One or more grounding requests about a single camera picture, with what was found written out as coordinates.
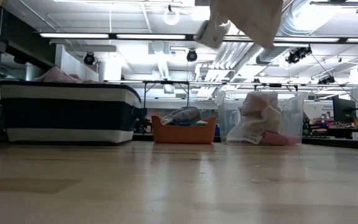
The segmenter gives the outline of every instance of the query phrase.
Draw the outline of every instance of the wooden floor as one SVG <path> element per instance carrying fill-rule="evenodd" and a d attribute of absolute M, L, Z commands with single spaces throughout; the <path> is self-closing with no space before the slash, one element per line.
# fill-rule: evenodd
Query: wooden floor
<path fill-rule="evenodd" d="M 358 223 L 358 150 L 0 147 L 0 224 Z"/>

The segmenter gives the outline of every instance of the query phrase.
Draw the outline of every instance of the pipe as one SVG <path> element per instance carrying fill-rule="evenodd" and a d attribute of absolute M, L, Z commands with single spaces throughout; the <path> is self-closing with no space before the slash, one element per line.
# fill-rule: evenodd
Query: pipe
<path fill-rule="evenodd" d="M 244 52 L 244 43 L 239 43 L 236 45 L 236 51 L 223 63 L 223 67 L 231 69 L 230 64 L 233 63 L 236 58 L 240 57 L 242 52 Z"/>
<path fill-rule="evenodd" d="M 140 4 L 140 7 L 142 8 L 144 21 L 146 22 L 147 29 L 149 30 L 150 33 L 152 33 L 152 27 L 150 25 L 149 17 L 147 17 L 146 7 L 145 7 L 144 3 Z"/>
<path fill-rule="evenodd" d="M 280 36 L 293 36 L 293 35 L 310 35 L 314 31 L 316 31 L 319 27 L 323 26 L 327 23 L 335 14 L 335 12 L 329 11 L 329 9 L 321 8 L 320 10 L 325 10 L 325 13 L 322 15 L 322 19 L 317 19 L 316 22 L 312 22 L 309 29 L 300 28 L 298 24 L 294 23 L 295 20 L 301 19 L 301 15 L 305 13 L 307 10 L 312 10 L 310 6 L 311 0 L 293 0 L 291 1 L 285 8 L 288 8 L 287 16 L 282 21 L 280 28 L 278 29 L 278 35 Z M 272 63 L 275 58 L 279 55 L 285 53 L 289 47 L 276 47 L 273 50 L 264 50 L 258 57 L 257 63 L 261 65 L 267 65 Z"/>
<path fill-rule="evenodd" d="M 292 3 L 295 2 L 295 0 L 291 0 L 282 10 L 281 10 L 281 14 L 284 14 L 284 12 L 290 7 L 292 6 Z"/>
<path fill-rule="evenodd" d="M 48 26 L 50 26 L 52 29 L 56 30 L 56 28 L 51 25 L 48 21 L 46 21 L 42 16 L 40 16 L 37 12 L 35 12 L 30 6 L 28 6 L 26 3 L 24 3 L 22 0 L 18 0 L 20 3 L 22 3 L 26 8 L 28 8 L 30 11 L 32 11 L 38 18 L 40 18 L 42 21 L 44 21 Z"/>
<path fill-rule="evenodd" d="M 109 31 L 112 32 L 111 28 L 112 28 L 112 25 L 111 25 L 111 9 L 109 9 Z"/>
<path fill-rule="evenodd" d="M 228 48 L 225 56 L 222 58 L 221 62 L 219 63 L 218 67 L 221 69 L 225 69 L 224 64 L 231 58 L 232 53 L 234 51 L 234 49 L 236 49 L 236 51 L 234 52 L 234 54 L 238 51 L 238 43 L 231 43 L 230 47 Z"/>
<path fill-rule="evenodd" d="M 241 50 L 241 52 L 239 53 L 239 55 L 234 58 L 232 60 L 232 63 L 229 65 L 229 68 L 232 69 L 234 68 L 241 60 L 242 57 L 244 57 L 244 55 L 247 53 L 247 51 L 252 47 L 252 44 L 250 43 L 244 43 L 244 46 Z"/>
<path fill-rule="evenodd" d="M 214 62 L 212 63 L 213 68 L 217 68 L 217 64 L 219 65 L 221 58 L 223 57 L 225 51 L 230 46 L 231 43 L 223 43 L 221 49 L 219 50 L 218 55 L 216 56 Z"/>

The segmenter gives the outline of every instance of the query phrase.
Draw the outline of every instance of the pink fabric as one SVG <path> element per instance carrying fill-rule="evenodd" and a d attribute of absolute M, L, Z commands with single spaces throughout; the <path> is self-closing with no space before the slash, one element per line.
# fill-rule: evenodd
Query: pink fabric
<path fill-rule="evenodd" d="M 273 146 L 293 146 L 298 144 L 298 136 L 284 136 L 277 133 L 265 132 L 264 138 L 260 144 L 273 145 Z"/>
<path fill-rule="evenodd" d="M 59 82 L 59 83 L 102 83 L 92 80 L 82 80 L 78 75 L 69 74 L 67 75 L 61 71 L 58 67 L 53 67 L 41 77 L 33 80 L 35 82 Z"/>

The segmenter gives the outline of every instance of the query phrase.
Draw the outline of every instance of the white fabric hanging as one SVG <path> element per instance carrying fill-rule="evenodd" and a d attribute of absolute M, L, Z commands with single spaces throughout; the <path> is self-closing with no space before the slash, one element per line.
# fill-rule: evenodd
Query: white fabric hanging
<path fill-rule="evenodd" d="M 229 19 L 256 44 L 274 48 L 283 0 L 212 0 L 210 21 L 221 25 Z"/>
<path fill-rule="evenodd" d="M 284 123 L 277 93 L 248 94 L 239 111 L 242 119 L 227 134 L 228 141 L 248 141 L 250 136 L 261 140 L 265 132 L 283 133 Z"/>

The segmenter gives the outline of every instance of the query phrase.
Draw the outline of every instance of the ductwork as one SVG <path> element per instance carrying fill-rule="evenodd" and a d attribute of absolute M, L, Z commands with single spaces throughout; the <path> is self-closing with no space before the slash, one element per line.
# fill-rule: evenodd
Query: ductwork
<path fill-rule="evenodd" d="M 160 59 L 157 62 L 158 70 L 160 71 L 161 79 L 169 79 L 168 63 L 164 59 Z"/>
<path fill-rule="evenodd" d="M 247 51 L 246 55 L 241 59 L 238 65 L 235 67 L 237 74 L 241 74 L 241 78 L 252 78 L 256 74 L 263 71 L 266 66 L 258 65 L 247 65 L 248 63 L 256 64 L 258 55 L 263 51 L 263 48 L 259 45 L 253 44 L 252 47 Z"/>
<path fill-rule="evenodd" d="M 223 44 L 213 63 L 213 67 L 217 69 L 233 69 L 252 45 L 250 43 Z"/>
<path fill-rule="evenodd" d="M 331 20 L 337 13 L 337 7 L 314 6 L 310 5 L 311 1 L 312 0 L 295 0 L 288 8 L 288 12 L 282 20 L 277 35 L 311 35 L 314 31 Z M 288 47 L 275 47 L 273 50 L 265 49 L 257 57 L 257 63 L 261 65 L 268 65 L 272 63 L 276 57 L 285 53 L 288 49 Z"/>

